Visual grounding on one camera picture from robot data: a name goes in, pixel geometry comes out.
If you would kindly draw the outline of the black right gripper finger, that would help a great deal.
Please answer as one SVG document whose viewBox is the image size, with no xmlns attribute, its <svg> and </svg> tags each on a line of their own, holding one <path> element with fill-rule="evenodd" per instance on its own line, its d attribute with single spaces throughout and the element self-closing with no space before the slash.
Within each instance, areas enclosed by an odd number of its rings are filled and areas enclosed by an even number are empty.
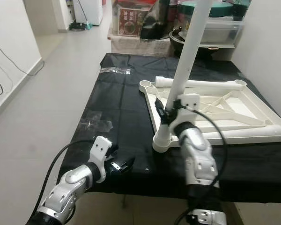
<svg viewBox="0 0 281 225">
<path fill-rule="evenodd" d="M 162 101 L 157 97 L 155 99 L 155 109 L 157 111 L 157 114 L 160 118 L 160 124 L 166 124 L 169 125 L 170 124 L 170 120 L 169 120 L 169 112 L 168 110 L 166 110 L 166 108 L 164 107 Z"/>
</svg>

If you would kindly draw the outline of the white plastic table top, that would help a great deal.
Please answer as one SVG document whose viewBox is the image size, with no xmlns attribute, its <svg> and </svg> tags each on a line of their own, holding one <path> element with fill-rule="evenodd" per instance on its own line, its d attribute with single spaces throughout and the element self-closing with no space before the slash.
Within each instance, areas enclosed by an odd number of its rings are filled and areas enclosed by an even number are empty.
<svg viewBox="0 0 281 225">
<path fill-rule="evenodd" d="M 281 126 L 278 114 L 248 88 L 247 82 L 245 83 L 247 86 L 242 90 L 185 88 L 184 94 L 199 94 L 200 102 L 196 109 L 213 120 L 222 131 L 269 125 Z M 160 126 L 155 99 L 159 98 L 165 106 L 170 88 L 158 88 L 150 81 L 139 82 L 139 90 L 144 94 L 149 107 L 154 133 L 157 133 Z M 217 130 L 205 118 L 198 115 L 195 125 L 210 144 L 222 144 Z"/>
</svg>

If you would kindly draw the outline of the clear plastic bag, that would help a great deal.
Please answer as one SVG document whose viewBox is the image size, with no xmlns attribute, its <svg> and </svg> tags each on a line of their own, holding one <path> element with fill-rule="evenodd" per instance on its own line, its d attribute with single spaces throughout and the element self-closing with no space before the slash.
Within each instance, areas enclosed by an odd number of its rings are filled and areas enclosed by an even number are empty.
<svg viewBox="0 0 281 225">
<path fill-rule="evenodd" d="M 113 129 L 110 120 L 102 120 L 102 112 L 90 111 L 79 120 L 78 129 L 88 135 L 107 133 Z"/>
<path fill-rule="evenodd" d="M 101 68 L 100 73 L 118 73 L 118 74 L 129 75 L 131 73 L 131 69 L 118 68 L 118 67 L 106 67 L 106 68 Z"/>
</svg>

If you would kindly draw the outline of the black tablecloth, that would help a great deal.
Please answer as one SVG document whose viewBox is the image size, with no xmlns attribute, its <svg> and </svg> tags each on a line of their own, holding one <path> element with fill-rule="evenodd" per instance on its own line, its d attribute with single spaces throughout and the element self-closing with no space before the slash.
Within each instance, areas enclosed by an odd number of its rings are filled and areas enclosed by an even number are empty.
<svg viewBox="0 0 281 225">
<path fill-rule="evenodd" d="M 153 150 L 154 128 L 146 98 L 139 90 L 140 81 L 173 77 L 177 63 L 177 58 L 133 54 L 107 53 L 102 58 L 101 68 L 129 68 L 131 73 L 99 73 L 82 116 L 102 112 L 102 120 L 110 120 L 113 129 L 88 135 L 77 128 L 72 139 L 104 136 L 118 144 L 118 158 L 135 157 L 135 162 L 128 173 L 109 177 L 91 191 L 187 197 L 183 157 L 178 148 L 164 154 Z M 228 150 L 228 165 L 219 183 L 221 198 L 228 202 L 281 203 L 281 142 L 228 144 Z"/>
</svg>

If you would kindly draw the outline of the beige cloth covered bench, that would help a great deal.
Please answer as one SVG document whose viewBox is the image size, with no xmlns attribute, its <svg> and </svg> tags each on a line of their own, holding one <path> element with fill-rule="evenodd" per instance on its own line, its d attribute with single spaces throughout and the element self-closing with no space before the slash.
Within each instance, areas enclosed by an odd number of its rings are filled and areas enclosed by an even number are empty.
<svg viewBox="0 0 281 225">
<path fill-rule="evenodd" d="M 124 36 L 110 36 L 109 39 L 112 53 L 153 57 L 173 56 L 173 47 L 168 39 L 140 39 Z"/>
</svg>

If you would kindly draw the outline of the black bag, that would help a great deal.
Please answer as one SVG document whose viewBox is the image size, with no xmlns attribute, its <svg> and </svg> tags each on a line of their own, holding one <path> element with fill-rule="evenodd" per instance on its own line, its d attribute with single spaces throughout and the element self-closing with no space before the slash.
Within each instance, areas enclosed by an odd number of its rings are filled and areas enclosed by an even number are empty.
<svg viewBox="0 0 281 225">
<path fill-rule="evenodd" d="M 168 36 L 171 0 L 156 0 L 143 19 L 140 39 L 165 39 Z"/>
</svg>

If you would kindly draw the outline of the orange lidded storage box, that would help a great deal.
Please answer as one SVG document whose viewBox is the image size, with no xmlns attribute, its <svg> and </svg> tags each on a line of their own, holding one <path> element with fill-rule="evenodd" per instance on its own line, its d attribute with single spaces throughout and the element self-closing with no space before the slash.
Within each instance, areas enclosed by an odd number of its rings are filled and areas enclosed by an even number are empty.
<svg viewBox="0 0 281 225">
<path fill-rule="evenodd" d="M 157 0 L 112 0 L 113 36 L 139 37 L 143 21 Z"/>
</svg>

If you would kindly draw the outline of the clear plastic storage container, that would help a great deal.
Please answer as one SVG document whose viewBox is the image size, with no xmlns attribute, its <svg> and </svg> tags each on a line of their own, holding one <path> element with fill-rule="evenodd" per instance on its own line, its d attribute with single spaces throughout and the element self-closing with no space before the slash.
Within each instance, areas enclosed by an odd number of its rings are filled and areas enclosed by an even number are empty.
<svg viewBox="0 0 281 225">
<path fill-rule="evenodd" d="M 237 35 L 243 30 L 244 21 L 209 18 L 203 32 L 200 47 L 235 48 Z"/>
</svg>

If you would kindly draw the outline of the green round pot lid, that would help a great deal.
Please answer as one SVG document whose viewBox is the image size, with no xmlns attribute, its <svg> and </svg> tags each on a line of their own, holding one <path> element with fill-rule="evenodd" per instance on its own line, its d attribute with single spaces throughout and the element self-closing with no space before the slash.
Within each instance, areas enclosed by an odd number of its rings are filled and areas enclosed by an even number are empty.
<svg viewBox="0 0 281 225">
<path fill-rule="evenodd" d="M 186 0 L 179 2 L 179 4 L 177 5 L 177 12 L 187 16 L 192 16 L 198 2 L 199 0 Z M 209 17 L 217 18 L 231 16 L 232 8 L 233 4 L 231 3 L 215 1 L 211 6 Z"/>
</svg>

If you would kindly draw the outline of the white refrigerator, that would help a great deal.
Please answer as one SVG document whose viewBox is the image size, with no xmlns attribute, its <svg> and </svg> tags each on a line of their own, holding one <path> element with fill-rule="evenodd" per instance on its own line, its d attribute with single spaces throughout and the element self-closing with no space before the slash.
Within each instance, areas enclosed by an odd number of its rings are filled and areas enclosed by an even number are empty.
<svg viewBox="0 0 281 225">
<path fill-rule="evenodd" d="M 104 0 L 72 0 L 74 21 L 99 26 L 104 17 Z"/>
</svg>

